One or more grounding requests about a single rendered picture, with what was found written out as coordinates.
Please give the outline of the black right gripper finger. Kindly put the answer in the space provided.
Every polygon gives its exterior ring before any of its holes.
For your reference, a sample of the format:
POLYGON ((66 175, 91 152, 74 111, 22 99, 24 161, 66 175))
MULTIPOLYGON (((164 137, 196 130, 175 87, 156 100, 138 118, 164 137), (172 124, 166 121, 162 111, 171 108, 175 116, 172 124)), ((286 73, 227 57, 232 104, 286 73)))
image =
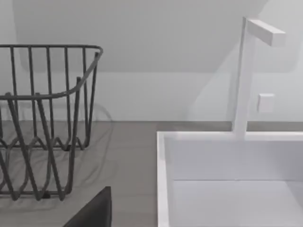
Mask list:
POLYGON ((104 187, 62 227, 111 227, 111 187, 104 187))

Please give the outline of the white sink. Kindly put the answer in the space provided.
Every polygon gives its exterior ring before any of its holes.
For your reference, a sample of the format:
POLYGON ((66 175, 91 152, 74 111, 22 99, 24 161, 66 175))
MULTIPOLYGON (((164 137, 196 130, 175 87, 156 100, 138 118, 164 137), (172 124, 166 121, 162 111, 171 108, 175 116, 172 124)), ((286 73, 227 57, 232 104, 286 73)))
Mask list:
POLYGON ((157 227, 303 227, 303 133, 157 132, 157 227))

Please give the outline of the tall white tap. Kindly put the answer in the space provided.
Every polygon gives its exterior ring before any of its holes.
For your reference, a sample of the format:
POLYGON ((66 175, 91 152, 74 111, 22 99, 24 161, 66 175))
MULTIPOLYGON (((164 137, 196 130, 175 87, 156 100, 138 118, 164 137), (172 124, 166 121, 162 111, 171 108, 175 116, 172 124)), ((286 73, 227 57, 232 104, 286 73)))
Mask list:
POLYGON ((237 95, 232 132, 237 139, 245 138, 249 114, 253 61, 256 40, 270 47, 282 47, 286 43, 286 32, 256 18, 242 20, 241 42, 237 70, 237 95))

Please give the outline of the small white tap lever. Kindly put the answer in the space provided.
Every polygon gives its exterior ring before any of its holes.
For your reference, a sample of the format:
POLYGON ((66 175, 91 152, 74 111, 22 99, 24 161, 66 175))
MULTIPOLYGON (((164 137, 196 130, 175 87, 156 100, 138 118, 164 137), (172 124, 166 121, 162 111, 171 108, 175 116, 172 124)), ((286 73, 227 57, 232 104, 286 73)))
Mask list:
POLYGON ((275 94, 261 93, 258 95, 257 111, 259 113, 271 113, 274 110, 275 94))

